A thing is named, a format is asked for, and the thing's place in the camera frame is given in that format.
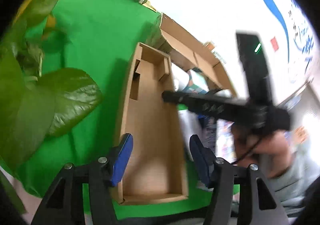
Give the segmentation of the person's right hand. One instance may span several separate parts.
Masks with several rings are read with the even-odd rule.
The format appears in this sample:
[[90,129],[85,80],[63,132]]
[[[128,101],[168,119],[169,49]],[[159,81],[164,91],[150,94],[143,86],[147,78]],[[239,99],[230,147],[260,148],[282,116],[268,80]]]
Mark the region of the person's right hand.
[[253,155],[267,155],[270,157],[265,176],[276,178],[285,173],[293,163],[290,144],[285,138],[285,131],[277,130],[262,140],[256,135],[247,135],[244,128],[235,124],[231,127],[234,138],[234,150],[238,166],[247,168],[250,164],[259,164]]

